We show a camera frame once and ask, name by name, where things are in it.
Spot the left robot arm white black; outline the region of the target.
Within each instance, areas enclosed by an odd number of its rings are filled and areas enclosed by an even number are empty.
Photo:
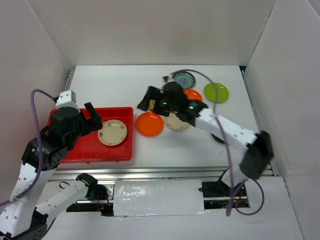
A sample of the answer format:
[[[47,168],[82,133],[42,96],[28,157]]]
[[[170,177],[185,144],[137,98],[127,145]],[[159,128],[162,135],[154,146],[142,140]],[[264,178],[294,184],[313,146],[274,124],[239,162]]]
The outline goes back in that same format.
[[[73,106],[63,106],[50,117],[50,124],[30,140],[22,156],[20,174],[11,199],[0,215],[0,234],[6,240],[41,240],[57,216],[74,202],[92,200],[99,193],[98,180],[81,173],[64,190],[39,203],[45,185],[60,161],[80,137],[102,128],[101,117],[90,102],[90,118]]]

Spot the cream plate with red marks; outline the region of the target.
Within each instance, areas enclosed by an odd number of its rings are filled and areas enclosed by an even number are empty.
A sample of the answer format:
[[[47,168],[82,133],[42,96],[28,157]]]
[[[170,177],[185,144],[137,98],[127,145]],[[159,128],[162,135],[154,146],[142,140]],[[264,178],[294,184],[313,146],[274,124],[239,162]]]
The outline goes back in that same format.
[[[113,147],[121,144],[127,137],[126,125],[117,119],[111,119],[102,124],[97,133],[99,141],[106,146]]]

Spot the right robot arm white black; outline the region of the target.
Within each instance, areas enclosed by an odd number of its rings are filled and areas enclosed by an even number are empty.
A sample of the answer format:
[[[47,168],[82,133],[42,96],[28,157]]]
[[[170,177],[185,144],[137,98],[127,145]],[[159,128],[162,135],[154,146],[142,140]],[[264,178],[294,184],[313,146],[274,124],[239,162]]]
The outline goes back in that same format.
[[[149,86],[137,108],[163,117],[175,114],[181,121],[223,140],[227,148],[232,147],[242,155],[240,164],[229,166],[217,184],[223,196],[229,196],[243,181],[258,180],[274,157],[271,137],[266,131],[257,133],[244,128],[218,115],[206,103],[188,99],[176,82],[166,83],[161,89]]]

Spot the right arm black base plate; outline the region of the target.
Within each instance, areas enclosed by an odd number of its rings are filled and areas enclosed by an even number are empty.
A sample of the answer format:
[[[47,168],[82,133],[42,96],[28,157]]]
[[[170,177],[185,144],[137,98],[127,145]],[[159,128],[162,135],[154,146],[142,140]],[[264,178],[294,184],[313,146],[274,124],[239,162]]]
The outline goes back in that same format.
[[[204,181],[198,189],[204,198],[226,198],[231,196],[231,188],[221,180]]]

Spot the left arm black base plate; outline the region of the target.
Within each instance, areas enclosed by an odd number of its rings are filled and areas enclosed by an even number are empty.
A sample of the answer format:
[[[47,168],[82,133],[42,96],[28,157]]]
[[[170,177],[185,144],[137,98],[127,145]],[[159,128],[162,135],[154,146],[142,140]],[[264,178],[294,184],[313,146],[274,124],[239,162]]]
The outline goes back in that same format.
[[[89,187],[85,198],[93,201],[106,200],[109,202],[113,199],[113,190],[113,185],[106,187],[103,184],[94,184],[93,186]]]

